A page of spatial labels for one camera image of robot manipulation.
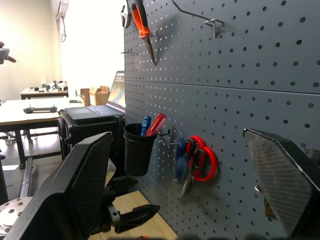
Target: gray pegboard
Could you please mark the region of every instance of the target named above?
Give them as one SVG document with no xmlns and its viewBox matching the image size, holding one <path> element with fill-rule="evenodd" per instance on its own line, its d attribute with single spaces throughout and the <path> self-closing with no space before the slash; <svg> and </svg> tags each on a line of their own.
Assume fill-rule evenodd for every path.
<svg viewBox="0 0 320 240">
<path fill-rule="evenodd" d="M 164 146 L 159 137 L 138 187 L 161 205 L 160 214 L 178 235 L 284 236 L 276 221 L 264 216 L 242 130 L 279 134 L 301 149 L 319 148 L 320 2 L 176 2 L 187 11 L 224 19 L 224 27 L 217 23 L 213 38 L 202 19 L 179 12 L 170 0 L 145 0 L 149 27 L 159 32 L 152 40 L 158 63 L 153 65 L 131 23 L 124 34 L 125 48 L 133 51 L 125 56 L 126 118 L 140 123 L 144 116 L 166 114 L 164 128 L 171 134 L 164 139 L 201 136 L 217 155 L 219 174 L 194 184 L 180 199 L 172 191 L 176 148 Z"/>
</svg>

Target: white wall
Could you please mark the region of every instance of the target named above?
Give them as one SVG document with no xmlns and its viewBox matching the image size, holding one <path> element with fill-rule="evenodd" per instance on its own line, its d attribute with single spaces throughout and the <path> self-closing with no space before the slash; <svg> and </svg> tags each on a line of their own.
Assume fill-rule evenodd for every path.
<svg viewBox="0 0 320 240">
<path fill-rule="evenodd" d="M 75 89 L 109 86 L 125 69 L 122 0 L 69 0 L 61 43 L 62 79 L 69 94 Z"/>
<path fill-rule="evenodd" d="M 0 99 L 61 80 L 60 45 L 50 0 L 0 0 L 0 41 L 17 63 L 0 66 Z"/>
</svg>

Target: floor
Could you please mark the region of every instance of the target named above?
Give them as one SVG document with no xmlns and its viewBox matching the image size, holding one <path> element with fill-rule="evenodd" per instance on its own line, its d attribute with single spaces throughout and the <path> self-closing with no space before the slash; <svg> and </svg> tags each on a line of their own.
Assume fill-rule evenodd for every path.
<svg viewBox="0 0 320 240">
<path fill-rule="evenodd" d="M 57 131 L 57 128 L 43 128 L 31 130 L 30 132 L 33 134 L 35 132 L 53 131 Z M 57 134 L 32 137 L 32 139 L 33 143 L 29 144 L 27 136 L 22 136 L 26 155 L 58 152 L 60 150 L 59 136 Z M 14 140 L 11 145 L 6 145 L 4 140 L 0 140 L 0 149 L 2 151 L 0 154 L 5 156 L 5 159 L 2 160 L 2 169 L 8 198 L 9 200 L 17 199 L 20 194 L 25 170 L 20 170 L 18 166 L 20 161 L 16 141 Z M 35 168 L 31 177 L 30 196 L 35 194 L 44 180 L 61 164 L 61 161 L 60 155 L 33 160 Z"/>
</svg>

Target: black cup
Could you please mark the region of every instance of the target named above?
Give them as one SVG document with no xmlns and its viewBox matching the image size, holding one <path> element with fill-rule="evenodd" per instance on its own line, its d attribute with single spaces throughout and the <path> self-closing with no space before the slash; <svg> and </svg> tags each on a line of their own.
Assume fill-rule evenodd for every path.
<svg viewBox="0 0 320 240">
<path fill-rule="evenodd" d="M 157 135 L 140 136 L 142 124 L 132 123 L 124 127 L 124 169 L 128 175 L 141 177 L 147 174 L 152 148 Z"/>
</svg>

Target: table top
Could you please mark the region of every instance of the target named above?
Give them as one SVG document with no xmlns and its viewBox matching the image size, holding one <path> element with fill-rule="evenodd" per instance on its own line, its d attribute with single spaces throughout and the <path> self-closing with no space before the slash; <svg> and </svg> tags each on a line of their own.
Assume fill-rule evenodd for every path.
<svg viewBox="0 0 320 240">
<path fill-rule="evenodd" d="M 29 91 L 29 88 L 24 89 L 22 92 L 20 92 L 20 95 L 48 95 L 48 94 L 67 94 L 68 91 L 45 91 L 45 92 L 39 92 L 39 91 Z"/>
<path fill-rule="evenodd" d="M 139 192 L 135 191 L 123 196 L 119 196 L 113 202 L 115 208 L 120 211 L 121 214 L 132 211 L 133 208 L 137 208 L 143 205 L 149 204 L 145 197 Z M 115 233 L 114 227 L 111 231 L 105 233 L 98 233 L 90 236 L 89 240 L 106 240 L 109 238 L 138 238 L 140 236 L 147 236 L 147 238 L 160 238 L 164 240 L 175 240 L 177 235 L 165 222 L 165 220 L 157 213 L 153 218 L 147 221 L 145 224 L 133 228 L 131 230 L 122 232 L 120 234 Z"/>
<path fill-rule="evenodd" d="M 36 98 L 29 100 L 9 100 L 0 106 L 0 126 L 26 123 L 39 123 L 54 121 L 59 118 L 58 111 L 65 108 L 83 107 L 82 103 L 69 103 L 73 98 Z M 57 107 L 57 112 L 35 112 L 26 114 L 24 109 Z"/>
</svg>

